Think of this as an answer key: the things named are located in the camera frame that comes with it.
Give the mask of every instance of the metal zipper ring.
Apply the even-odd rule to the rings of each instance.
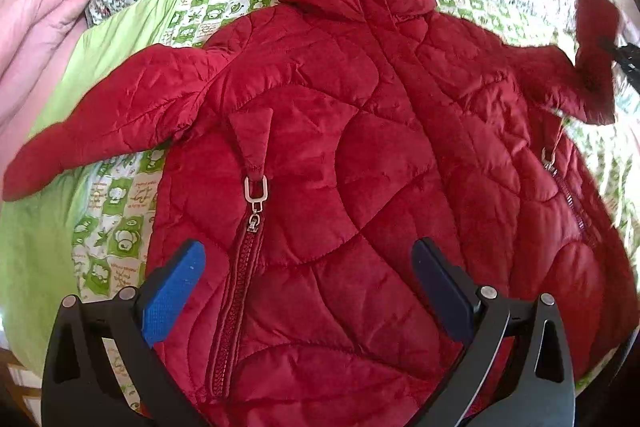
[[[244,179],[244,199],[247,203],[251,204],[252,211],[262,211],[262,202],[266,201],[269,197],[269,189],[267,186],[267,176],[262,176],[262,195],[259,198],[252,198],[249,192],[249,176]]]
[[[545,166],[545,168],[551,168],[554,166],[554,163],[556,163],[556,150],[554,149],[551,153],[551,160],[547,160],[546,159],[546,149],[543,147],[542,148],[542,156],[540,156],[540,159],[542,160],[542,165]]]

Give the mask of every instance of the blue gripper pad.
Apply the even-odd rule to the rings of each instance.
[[[143,311],[142,336],[149,347],[167,338],[204,266],[204,246],[192,241]]]

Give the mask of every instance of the pink blanket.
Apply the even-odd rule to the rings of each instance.
[[[88,2],[0,0],[0,179],[86,29]]]

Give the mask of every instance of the metal screw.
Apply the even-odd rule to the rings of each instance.
[[[75,295],[67,295],[64,299],[62,299],[62,305],[65,308],[71,308],[71,306],[73,306],[74,304],[76,304]]]
[[[553,306],[554,304],[556,304],[556,300],[554,299],[554,296],[551,295],[551,293],[543,293],[540,296],[540,300],[547,306]]]
[[[498,296],[498,291],[493,286],[482,286],[480,295],[485,299],[495,299]]]
[[[133,288],[133,286],[127,286],[126,288],[123,288],[122,290],[120,290],[120,293],[118,293],[118,296],[123,301],[129,301],[136,296],[136,289]]]

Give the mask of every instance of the green blanket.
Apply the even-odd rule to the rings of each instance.
[[[220,26],[276,3],[277,0],[139,1],[83,36],[32,134],[64,120],[93,85],[143,47],[155,42],[201,46]],[[552,43],[575,57],[571,36],[512,7],[483,0],[438,0],[438,9],[476,22],[508,44]],[[600,174],[597,181],[605,187],[604,197],[613,200],[619,211],[614,212],[614,217],[620,214],[616,224],[625,246],[635,253],[639,228],[635,208],[628,204],[624,186],[620,190],[618,184],[612,190],[610,183],[610,172],[624,173],[631,156],[620,159],[615,139],[593,144],[593,133],[601,129],[575,122],[570,123],[570,128],[588,162],[591,159],[591,164],[598,165],[592,172],[596,178]],[[65,172],[42,192],[3,207],[0,251],[5,262],[0,264],[0,303],[9,341],[30,369],[42,372],[49,331],[63,296],[79,293],[83,301],[105,299],[123,286],[142,283],[164,154],[165,149],[160,147]],[[610,166],[604,169],[606,183],[598,159],[601,157]],[[615,163],[609,158],[620,161]],[[628,173],[621,175],[628,179]],[[116,377],[127,399],[135,405],[135,390],[111,344],[108,351]]]

